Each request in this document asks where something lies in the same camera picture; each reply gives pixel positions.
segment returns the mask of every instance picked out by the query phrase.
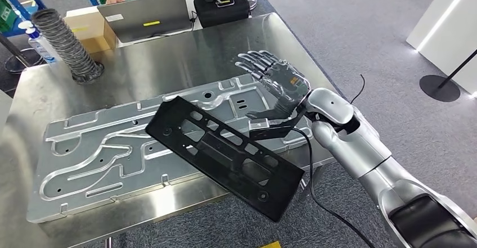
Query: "stainless steel table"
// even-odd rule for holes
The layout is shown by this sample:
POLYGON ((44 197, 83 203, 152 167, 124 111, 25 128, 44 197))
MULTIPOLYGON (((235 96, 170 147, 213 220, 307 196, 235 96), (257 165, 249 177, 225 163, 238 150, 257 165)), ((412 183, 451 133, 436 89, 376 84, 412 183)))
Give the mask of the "stainless steel table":
MULTIPOLYGON (((226 190, 197 174, 187 182, 56 221, 33 224, 25 219, 37 149, 49 122, 240 75, 236 56, 251 49, 286 58, 312 86, 333 89, 274 13, 103 52, 99 57, 105 73, 90 85, 74 83, 63 63, 24 71, 0 142, 0 247, 84 245, 225 195, 226 190)), ((313 152, 315 165, 333 161, 315 142, 313 152)), ((308 167, 306 146, 281 155, 308 167)))

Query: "gray carpet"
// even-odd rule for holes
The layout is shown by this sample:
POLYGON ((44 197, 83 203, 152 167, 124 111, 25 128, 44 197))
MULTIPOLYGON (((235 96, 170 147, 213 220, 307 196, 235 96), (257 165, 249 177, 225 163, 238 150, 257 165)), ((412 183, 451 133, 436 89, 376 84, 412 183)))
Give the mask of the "gray carpet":
POLYGON ((477 216, 477 101, 427 97, 419 79, 442 74, 405 42, 432 0, 269 0, 394 157, 477 216))
MULTIPOLYGON (((44 0, 61 13, 87 0, 44 0)), ((419 90, 419 79, 439 71, 405 43, 432 0, 259 0, 255 15, 275 8, 343 94, 366 89, 356 105, 381 133, 394 156, 431 188, 477 216, 475 169, 477 110, 466 94, 440 103, 419 90)), ((26 38, 14 38, 23 43, 26 38)), ((5 59, 0 49, 0 61, 5 59)), ((330 165, 317 187, 329 208, 349 219, 376 247, 395 247, 359 183, 330 165)), ((272 223, 233 196, 196 211, 115 236, 115 248, 364 247, 356 235, 309 199, 296 198, 280 223, 272 223)), ((95 242, 87 247, 103 247, 95 242)))

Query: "laptop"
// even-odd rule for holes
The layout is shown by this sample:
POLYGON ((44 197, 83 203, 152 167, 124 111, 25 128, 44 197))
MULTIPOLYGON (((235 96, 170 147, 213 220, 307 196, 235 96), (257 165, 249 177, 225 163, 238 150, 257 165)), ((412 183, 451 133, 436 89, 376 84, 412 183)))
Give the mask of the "laptop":
POLYGON ((129 0, 98 10, 123 43, 192 27, 186 0, 129 0))

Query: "robotic arm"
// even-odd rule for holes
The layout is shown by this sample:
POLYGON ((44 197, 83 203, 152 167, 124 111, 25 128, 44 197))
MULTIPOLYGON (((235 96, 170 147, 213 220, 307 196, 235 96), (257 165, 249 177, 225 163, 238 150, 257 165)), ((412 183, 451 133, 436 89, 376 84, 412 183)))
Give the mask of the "robotic arm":
POLYGON ((406 171, 356 107, 326 88, 310 90, 302 73, 267 51, 249 51, 239 57, 243 62, 236 66, 278 98, 273 109, 250 112, 248 117, 281 123, 251 130, 251 137, 270 129, 281 129, 283 135, 283 129, 294 126, 289 117, 296 110, 296 119, 309 118, 315 140, 360 181, 397 244, 406 248, 477 247, 477 224, 449 198, 406 171))

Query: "aluminum plate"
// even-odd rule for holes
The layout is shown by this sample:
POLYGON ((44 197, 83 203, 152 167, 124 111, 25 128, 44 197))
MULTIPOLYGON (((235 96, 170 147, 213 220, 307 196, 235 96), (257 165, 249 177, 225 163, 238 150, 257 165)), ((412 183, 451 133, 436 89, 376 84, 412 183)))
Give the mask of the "aluminum plate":
MULTIPOLYGON (((202 176, 144 131, 159 105, 176 96, 245 135, 249 121, 245 114, 276 103, 259 82, 242 75, 51 122, 39 153, 27 220, 55 220, 202 176)), ((296 127, 312 136, 306 118, 296 127)), ((194 136, 196 131, 188 133, 194 136)), ((275 152, 305 143, 297 133, 260 141, 275 152)))

